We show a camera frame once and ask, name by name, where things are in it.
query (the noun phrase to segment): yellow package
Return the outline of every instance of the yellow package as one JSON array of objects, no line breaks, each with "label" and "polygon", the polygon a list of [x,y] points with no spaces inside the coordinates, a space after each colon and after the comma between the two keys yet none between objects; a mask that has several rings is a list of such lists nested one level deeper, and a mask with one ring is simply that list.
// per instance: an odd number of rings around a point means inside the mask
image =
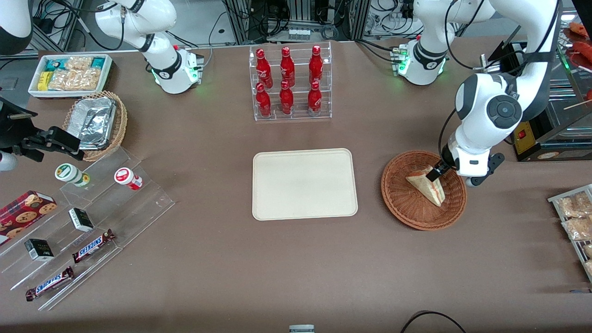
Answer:
[{"label": "yellow package", "polygon": [[37,83],[37,90],[47,91],[47,85],[52,80],[53,72],[41,72],[39,82]]}]

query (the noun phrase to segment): brown tabletop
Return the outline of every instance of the brown tabletop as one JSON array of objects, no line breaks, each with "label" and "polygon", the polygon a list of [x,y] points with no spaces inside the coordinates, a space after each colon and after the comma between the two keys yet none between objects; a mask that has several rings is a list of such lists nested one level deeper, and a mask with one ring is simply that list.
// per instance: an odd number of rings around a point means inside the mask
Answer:
[{"label": "brown tabletop", "polygon": [[[500,39],[457,39],[453,48],[477,65]],[[434,84],[416,87],[355,43],[332,46],[333,118],[313,123],[255,123],[248,47],[215,49],[203,84],[181,95],[154,83],[140,53],[112,53],[110,87],[129,113],[123,146],[178,203],[49,312],[0,280],[0,332],[277,333],[306,323],[319,333],[395,332],[425,309],[469,332],[590,332],[592,295],[568,293],[589,283],[546,201],[591,183],[590,163],[517,163],[502,143],[494,151],[507,161],[469,189],[456,224],[410,229],[382,202],[382,170],[404,151],[436,151],[469,71],[449,62]],[[31,98],[28,107],[46,128],[62,124],[71,104]],[[323,148],[352,152],[357,214],[255,220],[255,154]],[[21,158],[0,174],[0,203],[57,191],[60,162],[72,160]],[[424,317],[407,332],[455,330]]]}]

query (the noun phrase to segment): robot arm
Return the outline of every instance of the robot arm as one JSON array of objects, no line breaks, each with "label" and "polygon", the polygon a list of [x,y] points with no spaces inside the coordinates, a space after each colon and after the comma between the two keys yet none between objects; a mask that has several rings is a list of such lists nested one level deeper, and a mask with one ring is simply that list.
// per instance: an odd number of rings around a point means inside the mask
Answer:
[{"label": "robot arm", "polygon": [[[195,54],[175,50],[163,33],[175,26],[177,14],[169,0],[116,0],[118,5],[95,13],[96,23],[107,35],[123,40],[144,54],[156,83],[170,94],[184,92],[201,82]],[[84,29],[88,28],[79,20]]]},{"label": "robot arm", "polygon": [[412,40],[399,46],[396,60],[401,61],[401,65],[398,74],[412,84],[431,84],[441,73],[448,52],[446,30],[449,43],[455,37],[450,23],[468,24],[473,16],[473,22],[483,22],[494,13],[490,0],[415,0],[413,15],[423,23],[424,30],[419,41]]},{"label": "robot arm", "polygon": [[428,176],[432,181],[455,166],[457,174],[469,177],[469,185],[479,185],[498,165],[491,165],[491,148],[510,135],[520,121],[538,116],[548,103],[560,1],[490,2],[526,30],[526,64],[516,78],[473,74],[461,84],[455,110],[462,123],[444,147],[443,161]]},{"label": "robot arm", "polygon": [[33,36],[28,0],[0,0],[0,55],[23,51]]}]

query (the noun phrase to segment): wicker basket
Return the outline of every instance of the wicker basket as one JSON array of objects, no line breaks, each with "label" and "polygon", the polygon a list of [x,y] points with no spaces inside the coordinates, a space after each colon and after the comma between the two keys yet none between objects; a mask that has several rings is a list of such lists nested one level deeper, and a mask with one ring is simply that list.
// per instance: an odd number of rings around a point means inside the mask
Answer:
[{"label": "wicker basket", "polygon": [[438,155],[425,151],[409,151],[393,158],[382,173],[382,198],[388,209],[401,222],[419,230],[439,230],[456,222],[465,211],[466,187],[453,171],[440,177],[446,194],[442,207],[437,207],[421,194],[405,177],[439,161]]},{"label": "wicker basket", "polygon": [[[115,111],[115,120],[113,121],[113,129],[111,131],[111,137],[109,138],[109,146],[101,151],[84,151],[84,161],[86,162],[95,162],[99,158],[106,155],[109,151],[119,147],[121,142],[123,141],[123,137],[126,135],[126,126],[127,126],[127,110],[126,106],[123,105],[121,99],[115,94],[110,91],[101,91],[98,94],[92,94],[89,96],[84,97],[84,99],[92,99],[92,98],[101,98],[101,97],[108,97],[117,102],[117,109]],[[66,120],[64,121],[64,125],[62,128],[65,130],[70,123],[70,117],[72,116],[72,111],[74,110],[74,105],[70,108],[68,115],[66,116]]]}]

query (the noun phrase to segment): red bottle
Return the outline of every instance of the red bottle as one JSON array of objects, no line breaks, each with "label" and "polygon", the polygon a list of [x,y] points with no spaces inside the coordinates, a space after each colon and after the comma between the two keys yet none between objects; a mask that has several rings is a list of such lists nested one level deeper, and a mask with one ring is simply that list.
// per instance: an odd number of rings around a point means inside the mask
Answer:
[{"label": "red bottle", "polygon": [[313,46],[313,56],[308,63],[308,70],[310,84],[314,81],[321,82],[321,78],[323,78],[323,59],[321,58],[321,47],[318,45]]},{"label": "red bottle", "polygon": [[282,112],[289,116],[294,111],[294,94],[290,90],[288,81],[282,81],[282,91],[279,92],[279,100],[282,102]]},{"label": "red bottle", "polygon": [[294,69],[294,60],[290,56],[290,48],[282,47],[282,62],[279,64],[282,69],[282,80],[288,81],[288,84],[293,87],[296,85],[296,72]]},{"label": "red bottle", "polygon": [[261,113],[261,117],[269,118],[271,117],[271,100],[269,99],[269,94],[265,91],[263,83],[257,82],[255,87],[257,88],[255,99],[257,100],[259,113]]},{"label": "red bottle", "polygon": [[265,52],[263,49],[257,49],[255,54],[257,55],[257,76],[259,81],[265,85],[265,88],[271,89],[274,86],[274,80],[271,78],[271,66],[265,59]]},{"label": "red bottle", "polygon": [[321,98],[323,98],[323,95],[318,90],[318,81],[314,81],[310,87],[311,89],[308,92],[308,114],[311,117],[316,117],[321,113]]}]

